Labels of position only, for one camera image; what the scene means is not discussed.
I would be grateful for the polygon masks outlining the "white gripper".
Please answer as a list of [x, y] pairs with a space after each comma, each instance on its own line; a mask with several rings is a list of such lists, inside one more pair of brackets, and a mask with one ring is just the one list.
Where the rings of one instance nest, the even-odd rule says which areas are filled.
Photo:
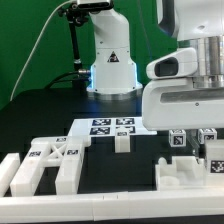
[[[196, 89], [192, 75], [197, 71], [197, 52], [182, 48], [149, 63], [151, 81], [142, 95], [142, 122], [146, 129], [224, 128], [224, 90]], [[196, 130], [187, 130], [192, 154], [200, 157]]]

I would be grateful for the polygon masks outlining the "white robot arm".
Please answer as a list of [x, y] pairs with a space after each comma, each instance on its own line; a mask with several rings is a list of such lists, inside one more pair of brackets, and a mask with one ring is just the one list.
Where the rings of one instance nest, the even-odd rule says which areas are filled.
[[90, 13], [96, 59], [87, 91], [112, 99], [141, 90], [142, 122], [167, 131], [173, 147], [196, 130], [201, 143], [224, 127], [224, 0], [156, 0], [159, 28], [177, 39], [175, 52], [146, 67], [150, 82], [137, 81], [129, 53], [127, 19], [98, 2]]

